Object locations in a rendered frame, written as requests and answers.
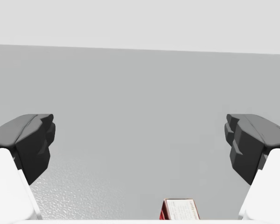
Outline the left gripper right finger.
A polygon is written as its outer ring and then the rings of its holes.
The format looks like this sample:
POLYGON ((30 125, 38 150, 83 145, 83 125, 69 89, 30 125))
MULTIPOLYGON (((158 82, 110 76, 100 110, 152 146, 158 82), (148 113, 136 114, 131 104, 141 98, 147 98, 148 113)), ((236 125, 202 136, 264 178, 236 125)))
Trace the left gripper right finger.
POLYGON ((255 114, 227 114, 232 168, 249 185, 240 220, 280 220, 280 126, 255 114))

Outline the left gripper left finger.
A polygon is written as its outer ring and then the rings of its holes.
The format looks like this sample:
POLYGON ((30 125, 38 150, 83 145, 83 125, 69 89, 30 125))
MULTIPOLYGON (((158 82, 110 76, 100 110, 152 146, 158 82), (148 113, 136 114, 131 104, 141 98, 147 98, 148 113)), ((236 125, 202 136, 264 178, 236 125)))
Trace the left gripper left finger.
POLYGON ((0 126, 0 220, 41 220, 30 185, 48 168, 53 114, 25 114, 0 126))

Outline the red carton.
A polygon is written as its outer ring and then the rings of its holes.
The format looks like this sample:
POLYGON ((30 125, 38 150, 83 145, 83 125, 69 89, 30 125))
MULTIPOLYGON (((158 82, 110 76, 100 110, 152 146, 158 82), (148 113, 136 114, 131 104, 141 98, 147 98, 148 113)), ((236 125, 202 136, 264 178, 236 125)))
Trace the red carton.
POLYGON ((163 200, 160 220, 200 220, 200 216, 192 198, 163 200))

